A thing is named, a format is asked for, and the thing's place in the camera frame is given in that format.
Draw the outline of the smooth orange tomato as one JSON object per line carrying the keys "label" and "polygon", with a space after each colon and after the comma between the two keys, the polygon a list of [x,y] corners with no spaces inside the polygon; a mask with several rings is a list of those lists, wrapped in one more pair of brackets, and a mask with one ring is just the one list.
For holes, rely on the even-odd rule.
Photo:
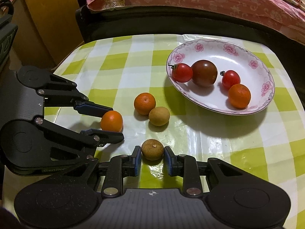
{"label": "smooth orange tomato", "polygon": [[103,115],[100,127],[105,131],[121,132],[123,129],[123,117],[118,111],[108,111]]}

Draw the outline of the red cherry tomato with stem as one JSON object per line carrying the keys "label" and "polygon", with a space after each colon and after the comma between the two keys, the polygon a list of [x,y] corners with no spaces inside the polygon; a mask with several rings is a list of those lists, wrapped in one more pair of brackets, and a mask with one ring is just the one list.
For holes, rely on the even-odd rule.
{"label": "red cherry tomato with stem", "polygon": [[240,84],[240,76],[236,71],[228,70],[221,71],[220,76],[222,77],[222,85],[226,90],[229,90],[233,85]]}

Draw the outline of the dark sofa bed frame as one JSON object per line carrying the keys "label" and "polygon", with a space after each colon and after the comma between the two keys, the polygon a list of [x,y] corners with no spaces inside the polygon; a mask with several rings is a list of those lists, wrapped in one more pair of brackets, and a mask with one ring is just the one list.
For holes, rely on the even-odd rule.
{"label": "dark sofa bed frame", "polygon": [[258,23],[199,9],[148,6],[103,11],[79,8],[76,22],[85,42],[141,34],[201,34],[264,44],[294,83],[304,84],[304,45]]}

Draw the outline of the orange mandarin rough skin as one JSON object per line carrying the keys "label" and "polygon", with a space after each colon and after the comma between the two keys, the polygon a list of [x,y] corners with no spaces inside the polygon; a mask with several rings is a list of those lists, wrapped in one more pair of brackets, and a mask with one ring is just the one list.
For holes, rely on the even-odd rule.
{"label": "orange mandarin rough skin", "polygon": [[233,85],[228,92],[230,104],[237,109],[245,109],[251,100],[251,93],[243,84]]}

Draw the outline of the tan longan fruit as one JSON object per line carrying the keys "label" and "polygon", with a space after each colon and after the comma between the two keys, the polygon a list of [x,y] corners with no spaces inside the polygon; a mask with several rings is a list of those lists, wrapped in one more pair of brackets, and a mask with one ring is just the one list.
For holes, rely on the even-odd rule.
{"label": "tan longan fruit", "polygon": [[164,146],[156,139],[147,139],[141,146],[143,156],[150,161],[156,161],[163,157]]}
{"label": "tan longan fruit", "polygon": [[170,120],[170,112],[167,108],[159,106],[153,108],[149,113],[149,121],[154,126],[164,126]]}

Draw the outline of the orange mandarin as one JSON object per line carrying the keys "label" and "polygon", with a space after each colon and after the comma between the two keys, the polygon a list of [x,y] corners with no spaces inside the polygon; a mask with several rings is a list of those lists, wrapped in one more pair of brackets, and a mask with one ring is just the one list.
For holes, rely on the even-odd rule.
{"label": "orange mandarin", "polygon": [[150,93],[141,93],[134,100],[134,108],[141,115],[148,115],[155,107],[155,97]]}

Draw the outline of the dark maroon large tomato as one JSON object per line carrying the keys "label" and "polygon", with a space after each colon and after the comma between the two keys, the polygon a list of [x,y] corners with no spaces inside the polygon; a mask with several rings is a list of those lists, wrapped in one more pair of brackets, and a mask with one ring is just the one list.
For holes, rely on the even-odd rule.
{"label": "dark maroon large tomato", "polygon": [[192,81],[200,87],[210,87],[214,85],[218,70],[216,66],[208,60],[198,60],[192,66]]}

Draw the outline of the white floral porcelain plate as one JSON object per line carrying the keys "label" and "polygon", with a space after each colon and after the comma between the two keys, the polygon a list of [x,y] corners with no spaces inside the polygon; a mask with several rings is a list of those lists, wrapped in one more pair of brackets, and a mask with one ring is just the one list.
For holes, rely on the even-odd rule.
{"label": "white floral porcelain plate", "polygon": [[[179,83],[172,78],[171,66],[184,63],[191,66],[197,60],[209,60],[217,70],[233,70],[247,86],[251,100],[244,109],[231,106],[227,90],[218,76],[212,87],[200,88],[192,81]],[[226,115],[250,115],[263,111],[275,94],[275,83],[266,65],[253,53],[231,42],[220,39],[196,39],[176,47],[166,61],[166,73],[173,86],[187,99],[202,108]]]}

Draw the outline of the green white checkered tablecloth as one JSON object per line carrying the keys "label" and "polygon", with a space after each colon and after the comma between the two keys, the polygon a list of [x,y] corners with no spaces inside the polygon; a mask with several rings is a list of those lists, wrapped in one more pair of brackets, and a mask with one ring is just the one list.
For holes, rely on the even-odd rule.
{"label": "green white checkered tablecloth", "polygon": [[[74,50],[56,74],[75,81],[93,102],[110,106],[123,116],[125,141],[100,148],[96,156],[130,154],[146,139],[157,139],[175,154],[199,161],[223,159],[278,185],[292,207],[285,228],[304,228],[304,110],[281,61],[266,46],[234,40],[253,52],[274,78],[275,96],[269,106],[250,116],[227,116],[186,99],[169,81],[165,63],[170,52],[191,35],[141,35],[103,39]],[[134,108],[141,93],[155,97],[156,107],[169,110],[170,120],[154,126],[149,115]]]}

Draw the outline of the wooden cabinet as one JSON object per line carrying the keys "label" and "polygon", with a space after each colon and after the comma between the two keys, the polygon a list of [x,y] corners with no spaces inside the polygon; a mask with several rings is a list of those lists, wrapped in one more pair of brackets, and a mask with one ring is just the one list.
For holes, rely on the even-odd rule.
{"label": "wooden cabinet", "polygon": [[52,69],[83,42],[78,0],[12,0],[18,32],[12,46],[21,64]]}

